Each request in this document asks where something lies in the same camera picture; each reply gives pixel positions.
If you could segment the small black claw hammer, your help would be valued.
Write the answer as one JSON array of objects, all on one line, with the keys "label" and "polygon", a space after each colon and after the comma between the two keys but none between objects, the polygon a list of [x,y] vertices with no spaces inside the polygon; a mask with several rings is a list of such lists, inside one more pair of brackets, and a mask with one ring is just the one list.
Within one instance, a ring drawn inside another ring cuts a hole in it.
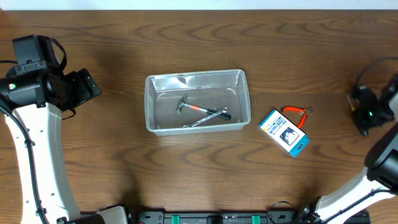
[{"label": "small black claw hammer", "polygon": [[[203,108],[201,106],[197,106],[197,105],[192,105],[190,103],[185,102],[185,99],[188,97],[187,94],[184,94],[181,99],[179,99],[178,103],[177,103],[177,108],[176,111],[178,113],[181,113],[182,108],[186,107],[186,108],[190,108],[191,110],[195,110],[195,111],[199,111],[201,113],[206,113],[206,114],[214,114],[217,111],[216,110],[211,110],[211,109],[207,109],[207,108]],[[219,117],[226,119],[226,120],[230,120],[231,119],[231,115],[228,113],[221,113],[220,115],[218,115]]]}]

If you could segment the yellow black screwdriver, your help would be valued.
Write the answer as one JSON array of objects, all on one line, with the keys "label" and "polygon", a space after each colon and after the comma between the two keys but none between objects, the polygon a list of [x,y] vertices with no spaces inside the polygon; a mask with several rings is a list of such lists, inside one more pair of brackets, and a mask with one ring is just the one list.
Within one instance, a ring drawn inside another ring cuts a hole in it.
[{"label": "yellow black screwdriver", "polygon": [[351,97],[349,95],[347,95],[346,97],[347,97],[348,103],[350,105],[351,111],[354,112],[356,108],[355,108],[353,102],[351,101]]}]

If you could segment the white blue product box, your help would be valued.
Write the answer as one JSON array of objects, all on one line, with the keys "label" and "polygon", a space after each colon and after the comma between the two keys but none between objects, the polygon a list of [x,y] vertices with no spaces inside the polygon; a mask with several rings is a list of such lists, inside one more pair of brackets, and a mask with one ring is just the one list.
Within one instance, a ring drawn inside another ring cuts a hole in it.
[{"label": "white blue product box", "polygon": [[259,129],[292,157],[297,157],[310,143],[307,134],[276,109],[259,124]]}]

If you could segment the clear plastic container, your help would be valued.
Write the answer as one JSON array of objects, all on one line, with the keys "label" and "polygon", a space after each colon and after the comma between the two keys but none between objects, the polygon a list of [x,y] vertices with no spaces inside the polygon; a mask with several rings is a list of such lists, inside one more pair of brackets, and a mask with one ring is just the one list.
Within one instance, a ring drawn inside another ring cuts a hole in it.
[{"label": "clear plastic container", "polygon": [[[210,115],[186,107],[178,113],[177,103],[184,94],[188,95],[185,102],[192,105],[216,111],[228,107],[231,119],[217,116],[184,128]],[[144,99],[146,127],[157,136],[232,131],[251,121],[248,83],[240,69],[151,75],[146,79]]]}]

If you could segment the silver ring wrench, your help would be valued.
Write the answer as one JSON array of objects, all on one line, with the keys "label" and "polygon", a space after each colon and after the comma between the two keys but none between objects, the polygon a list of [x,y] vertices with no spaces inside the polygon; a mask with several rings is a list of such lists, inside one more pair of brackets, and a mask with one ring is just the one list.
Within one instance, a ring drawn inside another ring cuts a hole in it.
[{"label": "silver ring wrench", "polygon": [[219,110],[219,111],[217,111],[217,112],[215,112],[215,113],[213,113],[213,114],[211,114],[211,115],[209,115],[209,116],[207,116],[205,118],[202,118],[202,119],[200,119],[200,120],[198,120],[196,122],[193,122],[193,123],[190,123],[190,124],[185,124],[185,125],[183,125],[183,127],[184,128],[195,127],[195,126],[197,126],[197,125],[199,125],[201,123],[204,123],[204,122],[206,122],[206,121],[208,121],[210,119],[213,119],[213,118],[215,118],[215,117],[217,117],[217,116],[219,116],[221,114],[225,114],[226,112],[228,112],[228,110],[229,110],[228,107],[224,107],[223,109],[221,109],[221,110]]}]

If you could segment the red handled pliers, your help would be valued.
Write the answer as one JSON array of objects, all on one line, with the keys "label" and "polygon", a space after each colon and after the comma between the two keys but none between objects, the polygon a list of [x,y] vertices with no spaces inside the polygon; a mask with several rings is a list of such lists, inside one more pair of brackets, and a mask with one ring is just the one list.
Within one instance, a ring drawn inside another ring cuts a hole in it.
[{"label": "red handled pliers", "polygon": [[301,118],[301,120],[299,121],[299,123],[297,125],[297,127],[299,129],[301,129],[303,127],[307,117],[309,116],[309,114],[311,114],[313,112],[311,107],[298,108],[298,107],[295,107],[295,106],[285,106],[285,107],[282,107],[280,110],[281,110],[281,112],[292,111],[292,112],[300,113],[302,115],[302,118]]}]

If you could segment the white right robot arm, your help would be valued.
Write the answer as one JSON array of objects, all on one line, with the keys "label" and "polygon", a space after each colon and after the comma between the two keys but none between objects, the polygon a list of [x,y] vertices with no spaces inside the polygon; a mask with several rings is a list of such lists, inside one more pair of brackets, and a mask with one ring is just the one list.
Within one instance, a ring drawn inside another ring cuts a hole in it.
[{"label": "white right robot arm", "polygon": [[[369,129],[397,122],[397,74],[382,89],[378,98],[368,87],[354,89],[358,102],[354,124],[367,136]],[[302,210],[299,219],[306,223],[344,223],[366,207],[397,196],[397,125],[388,130],[368,152],[364,169],[337,191],[320,197]]]}]

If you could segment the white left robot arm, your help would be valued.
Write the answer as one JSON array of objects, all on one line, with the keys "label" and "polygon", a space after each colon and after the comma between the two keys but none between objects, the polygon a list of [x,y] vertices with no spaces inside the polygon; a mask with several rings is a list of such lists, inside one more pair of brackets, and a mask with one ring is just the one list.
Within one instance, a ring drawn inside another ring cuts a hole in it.
[{"label": "white left robot arm", "polygon": [[1,79],[1,113],[12,134],[22,185],[22,223],[127,223],[122,205],[83,215],[68,181],[61,124],[64,111],[101,94],[87,69],[64,74],[56,39],[28,35],[12,41],[16,60]]}]

